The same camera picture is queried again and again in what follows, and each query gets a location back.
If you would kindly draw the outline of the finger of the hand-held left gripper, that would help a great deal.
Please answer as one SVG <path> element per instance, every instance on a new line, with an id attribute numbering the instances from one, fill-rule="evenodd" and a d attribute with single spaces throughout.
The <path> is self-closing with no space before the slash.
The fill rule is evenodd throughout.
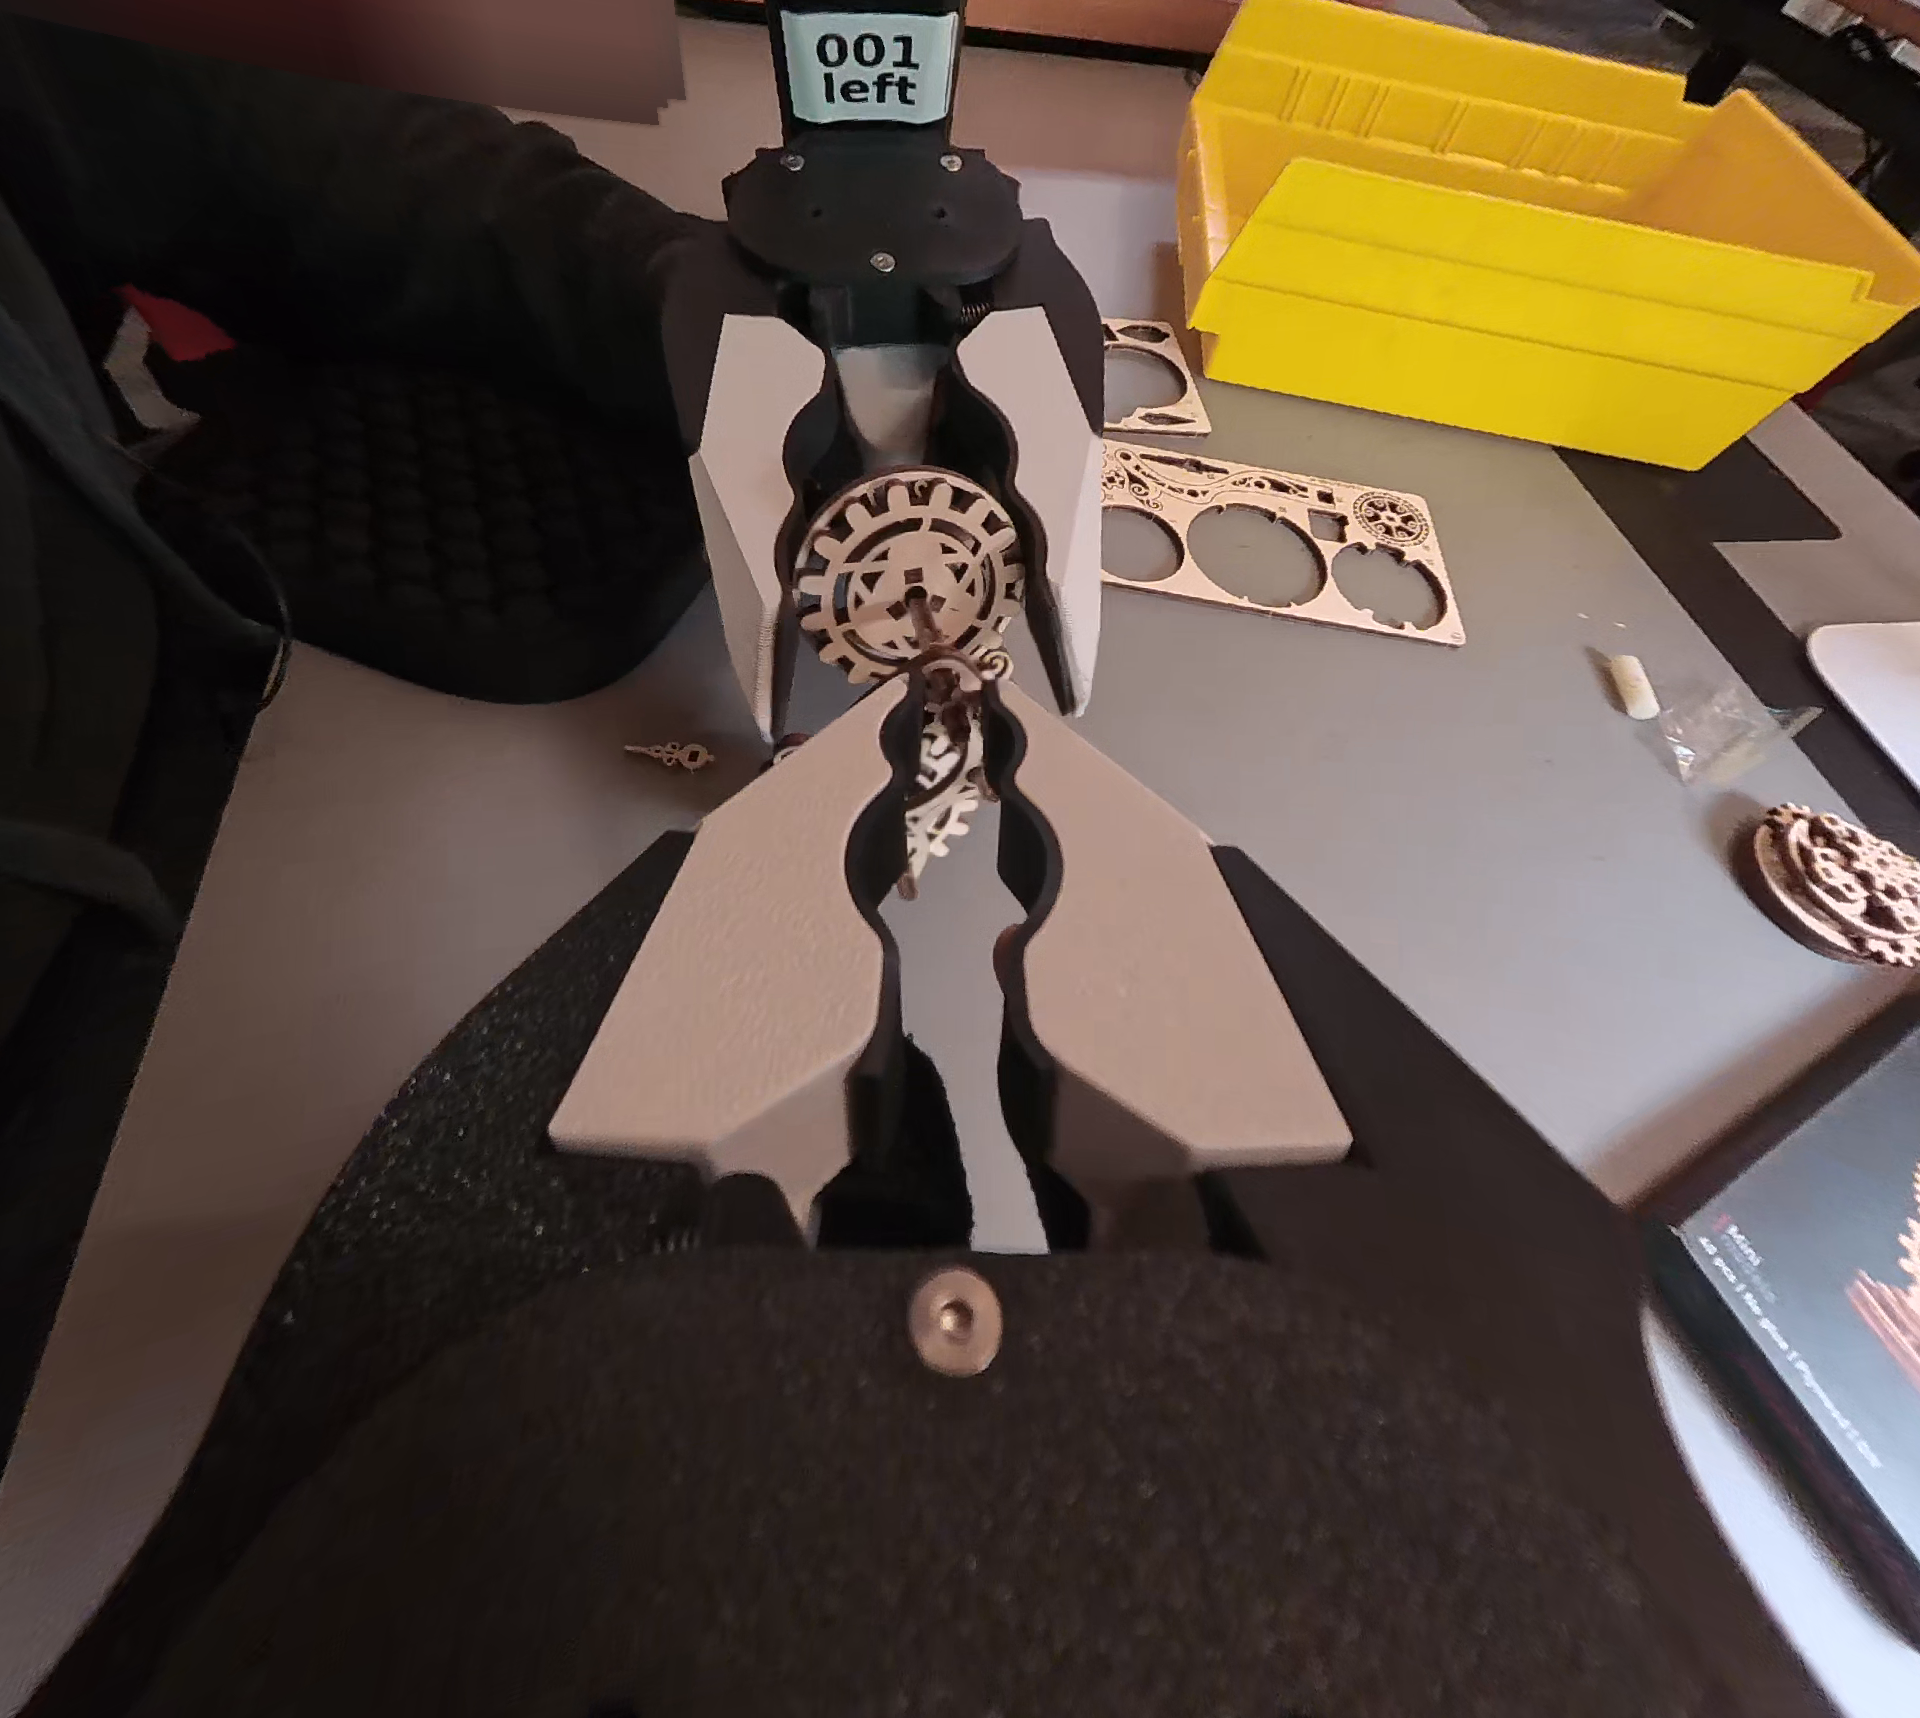
<path id="1" fill-rule="evenodd" d="M 798 656 L 788 440 L 835 425 L 826 355 L 775 316 L 728 312 L 689 470 L 726 650 L 764 743 L 785 733 Z"/>
<path id="2" fill-rule="evenodd" d="M 939 463 L 1013 516 L 1024 617 L 1057 711 L 1091 704 L 1103 439 L 1042 306 L 987 312 L 939 383 Z"/>

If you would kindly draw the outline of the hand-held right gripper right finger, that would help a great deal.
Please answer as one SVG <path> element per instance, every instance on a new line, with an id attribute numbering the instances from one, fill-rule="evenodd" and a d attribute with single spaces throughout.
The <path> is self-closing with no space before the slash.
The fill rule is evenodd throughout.
<path id="1" fill-rule="evenodd" d="M 999 1104 L 1054 1248 L 1202 1178 L 1349 1160 L 1353 1131 L 1202 828 L 1017 684 L 983 698 Z"/>

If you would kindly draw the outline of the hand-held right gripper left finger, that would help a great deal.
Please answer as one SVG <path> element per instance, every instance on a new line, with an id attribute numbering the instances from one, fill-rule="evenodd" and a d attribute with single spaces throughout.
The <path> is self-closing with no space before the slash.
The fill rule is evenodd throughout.
<path id="1" fill-rule="evenodd" d="M 890 677 L 693 834 L 546 1125 L 553 1150 L 754 1175 L 800 1227 L 898 1115 L 898 952 L 920 687 Z"/>

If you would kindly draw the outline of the wooden gear clock assembly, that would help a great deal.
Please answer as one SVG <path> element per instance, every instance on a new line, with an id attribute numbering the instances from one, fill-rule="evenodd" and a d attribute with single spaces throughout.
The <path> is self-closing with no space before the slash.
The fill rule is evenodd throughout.
<path id="1" fill-rule="evenodd" d="M 1013 666 L 1024 605 L 1013 516 L 976 484 L 913 465 L 840 492 L 798 550 L 798 627 L 851 684 L 919 675 L 920 758 L 908 795 L 898 895 L 969 834 L 987 800 L 983 698 Z"/>

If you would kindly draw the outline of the person's left forearm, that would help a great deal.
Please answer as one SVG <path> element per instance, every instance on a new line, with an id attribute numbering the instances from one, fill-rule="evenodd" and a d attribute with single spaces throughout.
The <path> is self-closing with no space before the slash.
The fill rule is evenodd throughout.
<path id="1" fill-rule="evenodd" d="M 666 280 L 715 235 L 492 106 L 2 18 L 6 339 L 76 398 L 76 312 L 133 288 L 238 340 L 666 418 Z"/>

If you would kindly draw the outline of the grey desk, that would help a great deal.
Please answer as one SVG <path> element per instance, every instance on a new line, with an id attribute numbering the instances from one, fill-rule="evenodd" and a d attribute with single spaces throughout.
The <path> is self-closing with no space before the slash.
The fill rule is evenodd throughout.
<path id="1" fill-rule="evenodd" d="M 1883 1011 L 1897 983 L 1793 945 L 1721 848 L 1746 800 L 1865 783 L 1787 749 L 1686 790 L 1603 698 L 1615 644 L 1730 661 L 1579 465 L 1519 440 L 1208 387 L 1211 449 L 1420 492 L 1462 650 L 1110 594 L 1081 733 L 1331 938 L 1615 1200 Z M 661 771 L 629 743 L 706 743 Z M 424 1059 L 641 848 L 752 771 L 700 598 L 576 704 L 454 704 L 294 652 L 202 902 L 2 1476 L 2 1713 L 54 1670 L 212 1422 L 246 1324 Z"/>

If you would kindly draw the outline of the small punched wooden part sheet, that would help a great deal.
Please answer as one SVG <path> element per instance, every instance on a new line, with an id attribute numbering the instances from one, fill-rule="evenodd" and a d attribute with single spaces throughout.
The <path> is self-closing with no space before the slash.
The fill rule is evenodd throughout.
<path id="1" fill-rule="evenodd" d="M 1211 435 L 1202 394 L 1172 325 L 1103 318 L 1105 433 Z"/>

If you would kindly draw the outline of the large punched wooden part sheet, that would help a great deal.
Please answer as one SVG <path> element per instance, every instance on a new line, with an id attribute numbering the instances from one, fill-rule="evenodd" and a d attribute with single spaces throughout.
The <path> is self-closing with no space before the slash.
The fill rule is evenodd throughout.
<path id="1" fill-rule="evenodd" d="M 1172 567 L 1165 578 L 1141 581 L 1103 570 L 1105 587 L 1262 619 L 1301 619 L 1393 637 L 1409 644 L 1462 648 L 1469 643 L 1427 500 L 1380 485 L 1170 451 L 1141 445 L 1140 435 L 1109 435 L 1103 449 L 1103 514 L 1134 514 L 1151 521 L 1172 550 Z M 1303 545 L 1315 563 L 1315 587 L 1307 598 L 1268 605 L 1226 588 L 1198 563 L 1195 528 L 1230 511 L 1260 514 L 1269 528 L 1285 528 Z M 1336 560 L 1350 552 L 1388 559 L 1420 578 L 1438 609 L 1434 619 L 1428 624 L 1384 619 L 1373 609 L 1356 605 L 1336 581 Z"/>

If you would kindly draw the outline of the yellow plastic bin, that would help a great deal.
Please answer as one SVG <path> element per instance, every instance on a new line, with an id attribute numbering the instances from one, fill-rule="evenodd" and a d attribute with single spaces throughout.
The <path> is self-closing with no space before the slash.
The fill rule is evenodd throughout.
<path id="1" fill-rule="evenodd" d="M 1177 159 L 1208 379 L 1698 471 L 1917 306 L 1756 94 L 1339 0 L 1241 0 Z"/>

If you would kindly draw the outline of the small clear plastic bag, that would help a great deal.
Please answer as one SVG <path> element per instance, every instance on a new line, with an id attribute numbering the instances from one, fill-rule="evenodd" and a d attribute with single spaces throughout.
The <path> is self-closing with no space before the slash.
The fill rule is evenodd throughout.
<path id="1" fill-rule="evenodd" d="M 1797 743 L 1822 705 L 1773 705 L 1742 684 L 1664 698 L 1653 730 L 1684 786 L 1724 786 Z"/>

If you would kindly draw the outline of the dark round wooden gear block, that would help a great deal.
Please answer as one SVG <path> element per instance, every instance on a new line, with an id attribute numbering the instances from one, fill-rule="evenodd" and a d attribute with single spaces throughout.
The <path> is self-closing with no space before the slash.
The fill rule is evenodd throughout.
<path id="1" fill-rule="evenodd" d="M 1762 815 L 1744 868 L 1762 909 L 1819 956 L 1917 969 L 1917 860 L 1829 813 L 1780 803 Z"/>

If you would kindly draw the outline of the black puzzle box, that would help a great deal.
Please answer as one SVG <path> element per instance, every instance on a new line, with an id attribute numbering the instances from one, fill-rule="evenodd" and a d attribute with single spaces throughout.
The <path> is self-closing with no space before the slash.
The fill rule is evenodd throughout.
<path id="1" fill-rule="evenodd" d="M 1638 1221 L 1664 1315 L 1917 1641 L 1917 1000 L 1763 1100 Z"/>

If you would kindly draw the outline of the white plate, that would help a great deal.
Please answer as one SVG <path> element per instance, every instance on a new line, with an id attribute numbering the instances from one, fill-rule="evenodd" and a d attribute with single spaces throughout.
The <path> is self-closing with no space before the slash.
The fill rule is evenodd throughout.
<path id="1" fill-rule="evenodd" d="M 1915 790 L 1917 633 L 1915 619 L 1822 624 L 1808 633 L 1812 672 Z"/>

